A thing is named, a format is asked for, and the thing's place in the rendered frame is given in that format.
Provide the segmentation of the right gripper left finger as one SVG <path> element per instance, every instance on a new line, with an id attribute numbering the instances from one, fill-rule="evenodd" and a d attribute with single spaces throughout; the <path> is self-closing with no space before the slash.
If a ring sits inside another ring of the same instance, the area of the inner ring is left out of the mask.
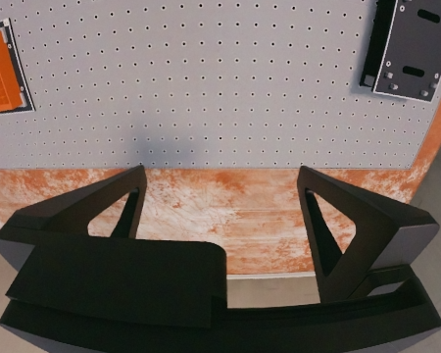
<path id="1" fill-rule="evenodd" d="M 128 194 L 109 237 L 136 238 L 148 180 L 143 165 L 16 210 L 5 224 L 87 234 L 89 223 Z"/>

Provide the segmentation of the black rectangular plate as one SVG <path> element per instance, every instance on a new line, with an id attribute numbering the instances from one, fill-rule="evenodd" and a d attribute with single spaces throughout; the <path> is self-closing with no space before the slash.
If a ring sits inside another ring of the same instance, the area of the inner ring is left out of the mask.
<path id="1" fill-rule="evenodd" d="M 378 0 L 360 85 L 432 103 L 440 79 L 441 0 Z"/>

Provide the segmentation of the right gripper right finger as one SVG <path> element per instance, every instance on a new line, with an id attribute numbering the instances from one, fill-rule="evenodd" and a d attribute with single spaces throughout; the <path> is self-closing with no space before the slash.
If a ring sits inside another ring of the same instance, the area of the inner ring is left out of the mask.
<path id="1" fill-rule="evenodd" d="M 440 229 L 427 211 L 305 165 L 296 186 L 320 303 L 344 300 L 370 272 L 410 266 Z M 315 194 L 355 224 L 344 253 Z"/>

